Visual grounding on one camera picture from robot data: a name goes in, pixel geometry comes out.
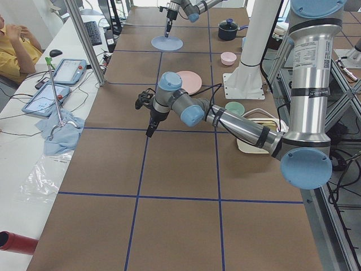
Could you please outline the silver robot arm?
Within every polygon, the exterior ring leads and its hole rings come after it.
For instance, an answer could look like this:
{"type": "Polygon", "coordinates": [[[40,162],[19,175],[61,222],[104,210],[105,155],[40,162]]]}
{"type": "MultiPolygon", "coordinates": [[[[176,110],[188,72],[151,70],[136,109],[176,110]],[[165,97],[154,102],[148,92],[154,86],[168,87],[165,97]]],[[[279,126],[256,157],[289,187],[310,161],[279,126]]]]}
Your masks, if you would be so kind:
{"type": "Polygon", "coordinates": [[[191,23],[194,23],[199,19],[202,13],[207,12],[210,8],[221,2],[222,0],[207,0],[199,1],[193,5],[189,0],[173,0],[170,1],[166,6],[160,6],[160,12],[163,10],[167,11],[164,37],[169,37],[171,28],[173,26],[173,21],[175,21],[177,16],[180,14],[180,9],[182,9],[185,14],[185,16],[182,15],[182,18],[190,21],[191,23]]]}
{"type": "MultiPolygon", "coordinates": [[[[180,8],[187,19],[194,23],[202,13],[221,1],[170,1],[167,9],[165,36],[168,39],[173,21],[180,8]]],[[[227,73],[223,80],[227,99],[258,99],[261,97],[260,76],[262,61],[266,53],[268,38],[272,36],[280,13],[281,1],[256,3],[256,14],[252,15],[246,43],[241,53],[239,66],[227,73]]],[[[152,137],[161,121],[174,111],[189,127],[201,120],[216,128],[223,128],[243,145],[266,150],[280,160],[280,170],[291,185],[304,190],[316,189],[326,184],[332,175],[329,159],[331,139],[325,133],[327,100],[330,95],[329,76],[331,70],[333,38],[342,29],[342,13],[347,1],[290,1],[289,22],[285,40],[293,48],[289,120],[287,130],[281,127],[280,109],[277,107],[279,129],[238,116],[210,100],[194,98],[182,86],[179,74],[165,72],[157,83],[155,94],[147,89],[145,103],[140,95],[136,109],[141,104],[150,110],[150,121],[146,131],[152,137]]]]}

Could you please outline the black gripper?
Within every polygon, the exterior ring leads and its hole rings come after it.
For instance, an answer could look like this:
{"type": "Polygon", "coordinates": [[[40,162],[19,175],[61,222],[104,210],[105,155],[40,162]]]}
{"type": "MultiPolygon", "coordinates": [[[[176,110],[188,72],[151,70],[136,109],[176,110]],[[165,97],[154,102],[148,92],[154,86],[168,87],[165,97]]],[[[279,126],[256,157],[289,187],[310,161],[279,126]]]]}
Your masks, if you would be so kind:
{"type": "Polygon", "coordinates": [[[173,10],[171,8],[166,8],[167,9],[167,15],[166,17],[168,18],[166,21],[166,27],[165,27],[165,33],[164,33],[164,37],[168,38],[172,25],[173,25],[173,20],[177,19],[178,16],[178,11],[177,10],[173,10]]]}
{"type": "Polygon", "coordinates": [[[159,122],[162,122],[167,119],[169,112],[158,112],[154,108],[150,110],[151,119],[149,121],[149,126],[146,131],[146,136],[151,138],[154,132],[157,130],[159,122]]]}

